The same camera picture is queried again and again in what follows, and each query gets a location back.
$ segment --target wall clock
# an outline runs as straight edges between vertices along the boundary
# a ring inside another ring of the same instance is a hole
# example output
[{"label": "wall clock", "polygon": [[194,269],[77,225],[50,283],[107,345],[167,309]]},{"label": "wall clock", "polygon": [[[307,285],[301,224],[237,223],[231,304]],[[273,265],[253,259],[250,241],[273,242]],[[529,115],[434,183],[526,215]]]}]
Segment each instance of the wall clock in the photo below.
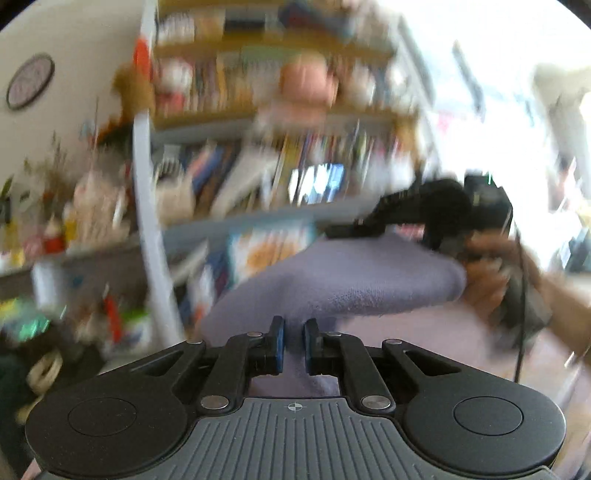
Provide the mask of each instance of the wall clock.
[{"label": "wall clock", "polygon": [[55,64],[46,53],[40,53],[28,59],[17,70],[8,85],[6,103],[10,110],[20,110],[33,103],[47,88]]}]

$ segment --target purple towel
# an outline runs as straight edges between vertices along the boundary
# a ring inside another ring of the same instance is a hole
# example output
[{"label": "purple towel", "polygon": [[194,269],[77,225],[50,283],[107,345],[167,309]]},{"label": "purple towel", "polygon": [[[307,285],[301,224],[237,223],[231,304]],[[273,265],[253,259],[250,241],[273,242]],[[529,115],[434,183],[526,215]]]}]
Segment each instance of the purple towel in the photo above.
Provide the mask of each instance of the purple towel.
[{"label": "purple towel", "polygon": [[454,260],[397,235],[319,240],[228,292],[202,320],[210,345],[231,336],[266,332],[274,315],[285,319],[284,373],[257,377],[251,393],[273,397],[337,395],[333,377],[310,377],[304,368],[302,328],[309,318],[321,330],[356,315],[400,313],[456,300],[465,286]]}]

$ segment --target crosshair marking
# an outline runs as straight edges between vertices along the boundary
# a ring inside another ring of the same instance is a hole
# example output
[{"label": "crosshair marking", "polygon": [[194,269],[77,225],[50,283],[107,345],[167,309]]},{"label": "crosshair marking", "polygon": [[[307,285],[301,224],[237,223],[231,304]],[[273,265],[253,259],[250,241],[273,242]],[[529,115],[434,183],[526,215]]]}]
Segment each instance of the crosshair marking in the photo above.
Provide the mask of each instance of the crosshair marking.
[{"label": "crosshair marking", "polygon": [[303,406],[301,403],[293,402],[290,403],[287,408],[289,408],[291,411],[300,411],[302,408],[305,408],[305,406]]}]

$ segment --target black circular pad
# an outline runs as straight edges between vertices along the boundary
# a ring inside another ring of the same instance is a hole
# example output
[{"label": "black circular pad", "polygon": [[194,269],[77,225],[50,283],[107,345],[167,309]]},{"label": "black circular pad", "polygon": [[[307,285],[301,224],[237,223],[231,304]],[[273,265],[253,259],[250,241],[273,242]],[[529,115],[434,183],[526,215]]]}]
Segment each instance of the black circular pad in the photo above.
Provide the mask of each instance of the black circular pad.
[{"label": "black circular pad", "polygon": [[523,385],[466,367],[425,376],[402,428],[423,455],[453,471],[508,476],[550,465],[564,440],[560,409]]},{"label": "black circular pad", "polygon": [[188,423],[165,378],[123,372],[49,394],[25,432],[42,469],[66,478],[121,478],[175,451]]},{"label": "black circular pad", "polygon": [[466,430],[481,435],[505,435],[523,421],[515,404],[497,397],[468,398],[456,405],[453,415]]},{"label": "black circular pad", "polygon": [[68,421],[82,435],[107,437],[131,427],[136,416],[135,407],[125,400],[93,398],[75,406],[68,415]]}]

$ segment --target ribbed gray surface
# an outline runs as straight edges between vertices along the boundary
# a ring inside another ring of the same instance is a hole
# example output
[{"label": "ribbed gray surface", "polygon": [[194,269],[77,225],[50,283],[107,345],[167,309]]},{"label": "ribbed gray surface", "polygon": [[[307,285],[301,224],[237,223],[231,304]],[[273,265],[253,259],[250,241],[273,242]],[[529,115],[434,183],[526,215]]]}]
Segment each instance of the ribbed gray surface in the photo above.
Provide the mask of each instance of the ribbed gray surface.
[{"label": "ribbed gray surface", "polygon": [[[420,458],[389,420],[355,413],[343,398],[249,398],[231,415],[201,420],[175,455],[148,472],[128,477],[129,480],[460,478]],[[524,478],[556,477],[541,469]],[[57,479],[54,475],[43,476],[43,480]]]}]

